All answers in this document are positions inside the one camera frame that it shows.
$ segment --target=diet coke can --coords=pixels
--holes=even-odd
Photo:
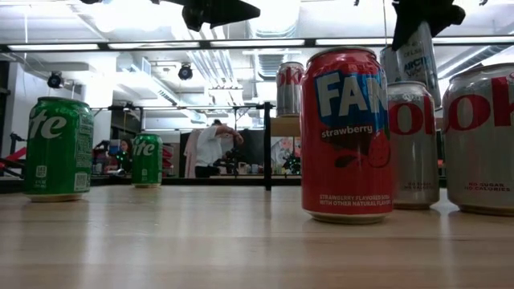
[[[394,208],[429,209],[439,201],[434,100],[416,81],[391,83],[387,95]]]
[[[297,62],[280,64],[276,74],[276,115],[297,116],[300,114],[300,80],[304,65]]]
[[[450,79],[443,100],[448,198],[462,211],[514,215],[514,63]]]
[[[380,51],[380,65],[384,67],[387,83],[394,83],[402,80],[400,69],[398,67],[398,58],[396,51],[388,45]]]

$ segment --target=fanta logo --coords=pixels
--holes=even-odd
[[[342,75],[335,71],[318,76],[316,96],[322,119],[352,112],[377,113],[387,108],[386,90],[381,88],[377,75]]]

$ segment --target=sprite can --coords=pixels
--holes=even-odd
[[[27,137],[26,195],[32,201],[70,201],[89,191],[93,120],[89,105],[40,97]]]
[[[140,133],[134,140],[132,184],[151,188],[162,181],[162,140],[152,133]]]

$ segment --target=security camera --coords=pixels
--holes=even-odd
[[[182,68],[178,71],[178,78],[182,80],[188,80],[193,77],[193,71],[191,70],[191,64],[183,63]]]
[[[49,88],[62,88],[64,85],[64,79],[61,72],[52,72],[47,81]]]

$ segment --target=pipe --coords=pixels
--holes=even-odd
[[[216,64],[214,64],[212,58],[209,56],[209,51],[202,51],[202,56],[202,60],[206,63],[206,65],[210,66],[210,70],[214,73],[214,79],[218,83],[218,86],[221,88],[225,87],[222,77],[220,76],[218,69],[216,68]]]
[[[214,35],[216,39],[224,40],[226,39],[225,33],[223,33],[223,28],[218,26],[214,28]],[[218,51],[219,53],[219,63],[220,66],[226,67],[226,73],[233,86],[238,86],[238,80],[235,78],[234,68],[232,67],[232,62],[230,61],[230,55],[228,54],[228,50]]]
[[[187,51],[187,56],[191,59],[191,62],[194,63],[194,66],[200,71],[202,77],[206,80],[206,82],[210,83],[210,86],[215,87],[216,83],[207,75],[206,68],[203,67],[195,54],[196,51]]]
[[[217,39],[217,37],[215,38],[213,33],[209,29],[206,28],[206,26],[204,26],[204,29],[202,29],[202,33],[204,34],[206,39]],[[221,52],[218,50],[212,51],[212,55],[218,60],[219,67],[221,68],[222,73],[224,74],[224,77],[225,77],[225,82],[227,82],[229,86],[234,86],[233,77],[230,77],[230,72],[229,72],[226,64],[222,61]]]

